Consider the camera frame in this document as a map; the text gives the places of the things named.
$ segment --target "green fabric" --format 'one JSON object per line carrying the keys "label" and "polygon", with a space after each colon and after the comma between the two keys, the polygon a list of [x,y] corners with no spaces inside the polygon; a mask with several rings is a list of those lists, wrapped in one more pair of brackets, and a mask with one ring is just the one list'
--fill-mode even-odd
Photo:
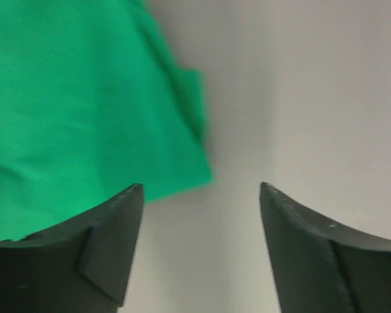
{"label": "green fabric", "polygon": [[200,75],[138,0],[0,0],[0,240],[208,183]]}

